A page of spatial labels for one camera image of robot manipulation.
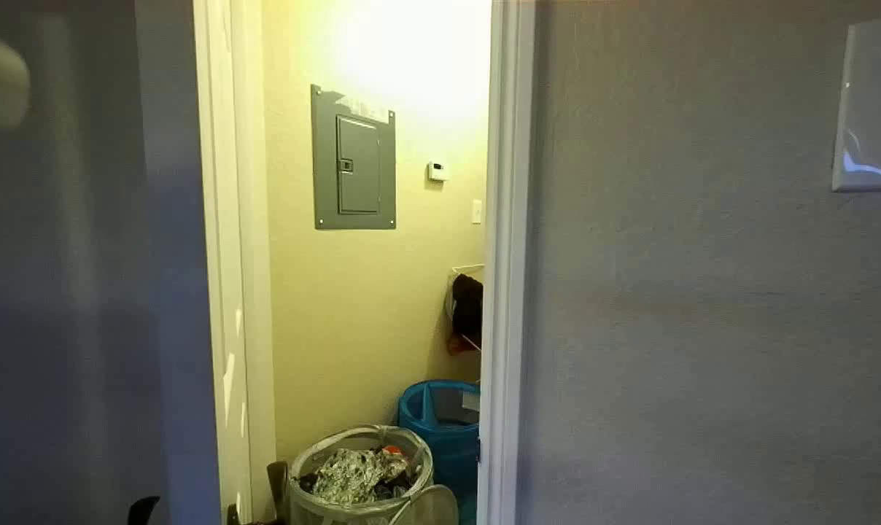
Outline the dark hanging bag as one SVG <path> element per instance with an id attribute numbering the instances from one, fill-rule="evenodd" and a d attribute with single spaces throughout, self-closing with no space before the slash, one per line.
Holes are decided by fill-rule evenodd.
<path id="1" fill-rule="evenodd" d="M 459 273 L 449 285 L 449 327 L 459 352 L 481 346 L 485 285 Z"/>

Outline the white wall switch plate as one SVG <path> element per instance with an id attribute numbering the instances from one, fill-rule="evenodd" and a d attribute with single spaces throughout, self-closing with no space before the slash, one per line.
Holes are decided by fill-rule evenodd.
<path id="1" fill-rule="evenodd" d="M 881 188 L 881 18 L 847 35 L 831 188 Z"/>

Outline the silver mesh laundry basket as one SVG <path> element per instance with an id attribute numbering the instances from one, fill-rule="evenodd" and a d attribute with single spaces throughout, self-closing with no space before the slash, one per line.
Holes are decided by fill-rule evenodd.
<path id="1" fill-rule="evenodd" d="M 303 449 L 287 471 L 290 525 L 459 525 L 430 443 L 401 426 L 361 426 Z"/>

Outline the white door frame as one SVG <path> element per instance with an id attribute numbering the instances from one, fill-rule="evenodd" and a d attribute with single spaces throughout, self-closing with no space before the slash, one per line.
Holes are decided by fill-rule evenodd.
<path id="1" fill-rule="evenodd" d="M 202 212 L 208 255 L 209 385 L 218 458 L 218 503 L 255 508 L 256 467 L 272 449 L 272 376 L 260 366 L 272 337 L 272 301 L 260 292 L 269 238 L 262 207 L 242 198 L 260 185 L 262 82 L 260 12 L 237 0 L 186 0 L 192 9 Z M 491 204 L 487 317 L 481 355 L 479 521 L 519 519 L 519 419 L 524 350 L 524 255 L 533 114 L 533 0 L 491 6 Z"/>

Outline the small white thermostat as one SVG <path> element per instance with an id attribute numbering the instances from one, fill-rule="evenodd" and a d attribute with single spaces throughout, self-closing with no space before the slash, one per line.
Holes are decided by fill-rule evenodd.
<path id="1" fill-rule="evenodd" d="M 446 165 L 441 161 L 425 162 L 425 180 L 430 182 L 446 182 Z"/>

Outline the grey electrical panel box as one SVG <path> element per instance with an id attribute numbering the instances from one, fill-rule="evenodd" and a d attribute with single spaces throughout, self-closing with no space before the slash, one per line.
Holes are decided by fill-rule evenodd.
<path id="1" fill-rule="evenodd" d="M 317 229 L 396 228 L 396 114 L 309 86 Z"/>

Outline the white panel door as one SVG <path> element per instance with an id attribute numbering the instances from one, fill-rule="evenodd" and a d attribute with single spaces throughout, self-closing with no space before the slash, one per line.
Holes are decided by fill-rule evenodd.
<path id="1" fill-rule="evenodd" d="M 0 525 L 218 525 L 192 0 L 0 0 Z"/>

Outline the blue plastic bin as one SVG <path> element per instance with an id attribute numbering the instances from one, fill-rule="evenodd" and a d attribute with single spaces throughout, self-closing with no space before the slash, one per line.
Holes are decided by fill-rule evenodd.
<path id="1" fill-rule="evenodd" d="M 434 478 L 454 496 L 479 484 L 479 385 L 463 378 L 425 378 L 396 400 L 396 423 L 419 435 L 434 458 Z"/>

